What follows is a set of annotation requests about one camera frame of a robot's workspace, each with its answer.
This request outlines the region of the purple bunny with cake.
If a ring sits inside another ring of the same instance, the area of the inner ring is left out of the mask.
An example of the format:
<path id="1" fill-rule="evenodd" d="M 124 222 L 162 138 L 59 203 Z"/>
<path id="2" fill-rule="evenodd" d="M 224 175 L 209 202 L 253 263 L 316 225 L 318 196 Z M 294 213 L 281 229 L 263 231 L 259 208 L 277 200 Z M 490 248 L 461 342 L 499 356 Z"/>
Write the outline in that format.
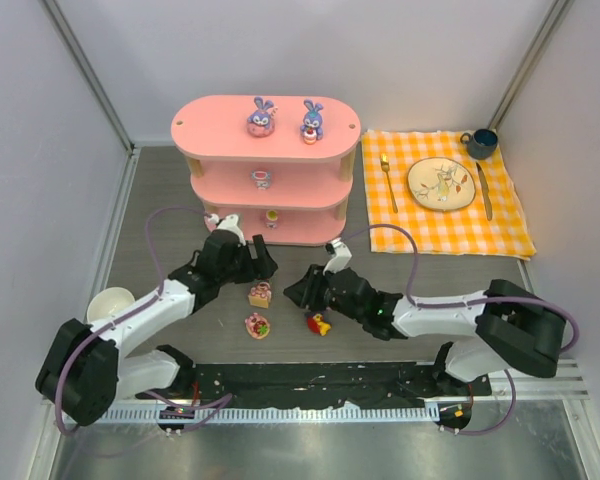
<path id="1" fill-rule="evenodd" d="M 311 99 L 305 99 L 303 102 L 307 109 L 303 117 L 303 123 L 300 127 L 302 139 L 306 144 L 312 145 L 321 140 L 324 135 L 323 117 L 321 111 L 323 105 L 314 103 Z"/>

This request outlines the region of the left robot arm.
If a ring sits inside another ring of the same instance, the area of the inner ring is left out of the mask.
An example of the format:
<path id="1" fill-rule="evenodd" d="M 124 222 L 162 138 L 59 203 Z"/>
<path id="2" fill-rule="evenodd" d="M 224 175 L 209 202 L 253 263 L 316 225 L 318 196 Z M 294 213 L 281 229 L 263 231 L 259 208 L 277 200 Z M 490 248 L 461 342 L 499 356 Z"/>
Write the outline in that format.
<path id="1" fill-rule="evenodd" d="M 118 399 L 152 389 L 185 391 L 194 377 L 189 357 L 168 345 L 141 356 L 132 351 L 215 300 L 224 285 L 267 280 L 277 268 L 262 236 L 244 243 L 231 231 L 213 231 L 190 262 L 131 306 L 91 324 L 63 323 L 36 390 L 80 426 L 99 420 Z"/>

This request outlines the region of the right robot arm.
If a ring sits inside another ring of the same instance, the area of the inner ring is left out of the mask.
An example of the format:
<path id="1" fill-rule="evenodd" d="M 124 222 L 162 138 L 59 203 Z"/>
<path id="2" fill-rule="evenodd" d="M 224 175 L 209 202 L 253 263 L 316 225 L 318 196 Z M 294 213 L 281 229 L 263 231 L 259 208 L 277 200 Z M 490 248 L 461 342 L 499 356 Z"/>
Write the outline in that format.
<path id="1" fill-rule="evenodd" d="M 567 323 L 564 312 L 502 279 L 463 296 L 409 297 L 376 290 L 350 268 L 312 265 L 283 294 L 301 309 L 355 320 L 380 340 L 451 336 L 437 357 L 440 375 L 462 383 L 508 368 L 554 377 Z"/>

